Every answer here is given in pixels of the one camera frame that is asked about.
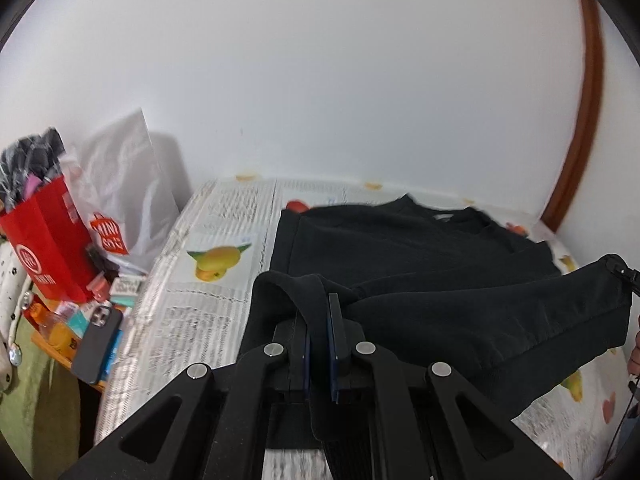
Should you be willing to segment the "person's right hand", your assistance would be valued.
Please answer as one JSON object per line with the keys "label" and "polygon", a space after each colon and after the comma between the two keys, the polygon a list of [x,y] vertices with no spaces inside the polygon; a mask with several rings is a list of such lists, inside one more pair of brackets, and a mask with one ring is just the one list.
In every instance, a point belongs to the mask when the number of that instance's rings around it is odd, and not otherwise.
{"label": "person's right hand", "polygon": [[634,348],[628,358],[627,370],[631,375],[640,376],[640,330],[634,336]]}

